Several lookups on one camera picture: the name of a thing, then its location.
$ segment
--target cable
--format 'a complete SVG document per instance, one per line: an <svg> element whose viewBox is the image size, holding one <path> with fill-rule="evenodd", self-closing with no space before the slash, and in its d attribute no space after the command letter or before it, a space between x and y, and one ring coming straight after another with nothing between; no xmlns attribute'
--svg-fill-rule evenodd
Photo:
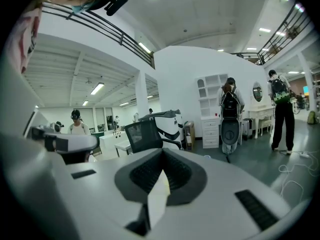
<svg viewBox="0 0 320 240"><path fill-rule="evenodd" d="M301 202L302 197L303 197L303 195L304 195L304 188L303 188L303 186L301 186L298 182L296 182L296 181L294 181L294 180L289 180L288 182L286 182L286 180L287 180L287 178L289 177L290 173L292 173L292 172L294 171L295 166L306 167L306 168L308 169L309 174L310 174L312 177L318 177L318 176L320 176L320 174L314 175L314 174L311 173L311 172L317 171L317 170L318 170L318 167L319 167L319 161L318 161L318 159L317 159L314 155L312 155L312 153L317 153L317 152L319 152L319 150L318 150L318 151L314 151L314 152L309 152L309 151L294 151L294 152L293 152L293 153L298 153L299 155L300 155L300 154L303 154L303 153L305 153L306 155L308 155L308 157L306 157L306 158L310 158L311 161L312 161L312 163L311 163L309 166L307 166L307 165L305 165L305 164L296 163L296 164L293 165L293 167L292 167L291 170L289 170L288 167L287 167L285 164L282 164L282 165L279 166L278 170L279 170L280 173L287 173L287 175L286 175L286 177L284 178L284 180L283 180L283 182L282 182L282 185L281 185L280 196L281 196L282 198L283 198L283 194L284 194L284 191L285 191L286 186L287 186L289 183L295 183L295 184L298 185L298 186L301 188L301 190L302 190L302 191L301 191L301 196L300 196L300 199L299 199L299 203ZM316 164L317 164L317 165L316 165L316 168L312 169L312 166L314 165L314 160L316 161Z"/></svg>

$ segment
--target floor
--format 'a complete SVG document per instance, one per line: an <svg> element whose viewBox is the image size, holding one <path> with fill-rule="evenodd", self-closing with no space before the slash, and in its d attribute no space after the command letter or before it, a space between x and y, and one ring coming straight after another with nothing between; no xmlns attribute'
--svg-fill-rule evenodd
<svg viewBox="0 0 320 240"><path fill-rule="evenodd" d="M308 125L306 123L308 111L301 110L295 115L294 129L294 147L293 151L309 151L320 161L320 124ZM282 185L289 182L283 191L284 199L293 208L300 201L308 199L312 196L314 186L318 177L310 175L320 175L320 166L314 158L301 157L298 153L293 152L290 156L271 150L272 137L265 130L263 136L258 135L258 139L242 140L242 145L238 145L233 154L229 156L231 164L238 166L270 186L277 193L281 193ZM283 124L282 138L279 145L280 150L286 150L286 126ZM201 156L211 156L226 162L226 156L222 153L222 146L219 149L203 149L202 140L196 140L194 151L195 154ZM287 173L280 172L279 166L286 165L288 170L293 171L287 177Z"/></svg>

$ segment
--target suitcase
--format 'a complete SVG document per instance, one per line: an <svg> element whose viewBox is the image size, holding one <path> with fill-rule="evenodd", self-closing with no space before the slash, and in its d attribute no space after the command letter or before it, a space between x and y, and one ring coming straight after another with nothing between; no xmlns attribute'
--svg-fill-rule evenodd
<svg viewBox="0 0 320 240"><path fill-rule="evenodd" d="M248 138L252 138L252 119L251 118L245 118L242 120L242 136L244 140L247 140Z"/></svg>

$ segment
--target black mesh chair back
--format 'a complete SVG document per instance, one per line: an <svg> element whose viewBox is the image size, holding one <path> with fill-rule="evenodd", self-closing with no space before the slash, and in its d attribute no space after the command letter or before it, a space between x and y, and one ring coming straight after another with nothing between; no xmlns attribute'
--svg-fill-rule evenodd
<svg viewBox="0 0 320 240"><path fill-rule="evenodd" d="M162 148L164 144L154 120L129 124L125 126L124 129L133 153L148 149Z"/></svg>

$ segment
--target railing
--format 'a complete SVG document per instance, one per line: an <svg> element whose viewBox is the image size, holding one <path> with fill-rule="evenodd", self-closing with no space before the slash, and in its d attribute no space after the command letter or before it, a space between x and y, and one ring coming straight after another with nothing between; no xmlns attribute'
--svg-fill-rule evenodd
<svg viewBox="0 0 320 240"><path fill-rule="evenodd" d="M292 42L309 25L311 19L305 9L295 2L278 29L258 52L262 64Z"/></svg>
<svg viewBox="0 0 320 240"><path fill-rule="evenodd" d="M263 64L261 57L256 52L236 52L236 53L230 53L230 54L236 55L237 57L240 57L242 59L245 59L257 65Z"/></svg>
<svg viewBox="0 0 320 240"><path fill-rule="evenodd" d="M46 14L59 16L68 21L79 23L101 33L102 35L114 40L119 45L127 48L148 63L151 67L155 68L153 52L146 52L131 36L100 15L92 11L74 14L70 7L51 2L45 2L43 4L42 11Z"/></svg>

